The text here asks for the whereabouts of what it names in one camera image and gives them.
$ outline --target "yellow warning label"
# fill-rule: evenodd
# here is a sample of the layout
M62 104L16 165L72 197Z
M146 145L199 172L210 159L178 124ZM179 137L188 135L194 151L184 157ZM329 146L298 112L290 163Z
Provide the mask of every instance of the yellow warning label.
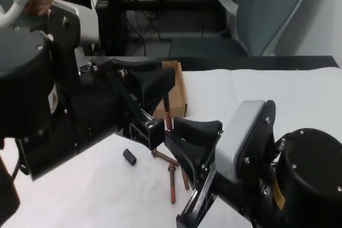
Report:
M55 95L55 93L52 93L52 105L56 105L57 103L57 96Z
M55 84L53 85L53 88L48 95L48 101L50 105L51 114L53 114L58 105L57 89Z
M280 210L283 210L285 205L285 197L282 193L282 191L279 188L277 178L274 178L273 186L272 186L272 194L274 200L277 202L277 205Z

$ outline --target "chair backrest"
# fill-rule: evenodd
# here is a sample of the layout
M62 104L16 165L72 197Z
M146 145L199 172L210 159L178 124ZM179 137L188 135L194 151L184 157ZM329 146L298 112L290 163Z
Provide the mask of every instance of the chair backrest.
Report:
M249 55L273 55L274 48L302 0L240 0L239 40Z

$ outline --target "desk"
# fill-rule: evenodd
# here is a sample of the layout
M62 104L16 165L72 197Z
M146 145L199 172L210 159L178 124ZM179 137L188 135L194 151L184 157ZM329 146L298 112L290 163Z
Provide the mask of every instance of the desk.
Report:
M219 119L227 124L242 100L273 99L277 105L275 139L297 128L312 127L342 141L340 69L184 72L184 82L190 119ZM125 148L137 156L135 167L122 157ZM164 146L158 149L170 154ZM11 172L18 157L12 140L6 141L1 156ZM167 166L142 145L112 135L34 183L18 174L15 185L21 206L3 227L175 227L175 217L191 192L185 191L178 170L176 204L170 204ZM216 227L251 227L219 201L201 227L213 223Z

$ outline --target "cardboard box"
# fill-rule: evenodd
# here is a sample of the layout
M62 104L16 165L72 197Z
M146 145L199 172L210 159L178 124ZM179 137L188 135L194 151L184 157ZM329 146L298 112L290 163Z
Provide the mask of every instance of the cardboard box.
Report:
M185 117L188 103L186 101L185 85L182 73L181 63L178 61L163 61L162 67L173 67L176 73L176 84L169 92L170 114L171 117ZM165 119L163 101L157 106L153 117Z

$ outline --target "copper screw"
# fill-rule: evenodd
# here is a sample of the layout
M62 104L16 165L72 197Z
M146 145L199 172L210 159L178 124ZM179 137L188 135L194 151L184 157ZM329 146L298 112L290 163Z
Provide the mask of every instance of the copper screw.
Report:
M165 123L166 123L167 130L172 130L172 119L170 116L170 111L165 112Z
M172 119L170 115L170 99L169 94L164 96L164 111L165 111L165 123L167 130L172 130Z
M189 189L188 176L186 175L183 169L182 169L182 175L183 175L185 189L188 190Z
M174 204L176 202L176 192L175 192L176 167L173 164L170 164L167 170L169 170L170 172L171 203Z
M165 154L162 154L161 152L158 152L157 149L154 149L154 150L151 152L151 154L152 154L152 156L153 156L154 158L155 158L155 157L159 157L159 158L161 158L161 159L163 159L163 160L169 162L170 164L172 164L172 165L174 165L174 166L177 166L177 167L180 166L180 164L179 164L176 160L174 160L174 159L172 159L172 158L166 156Z

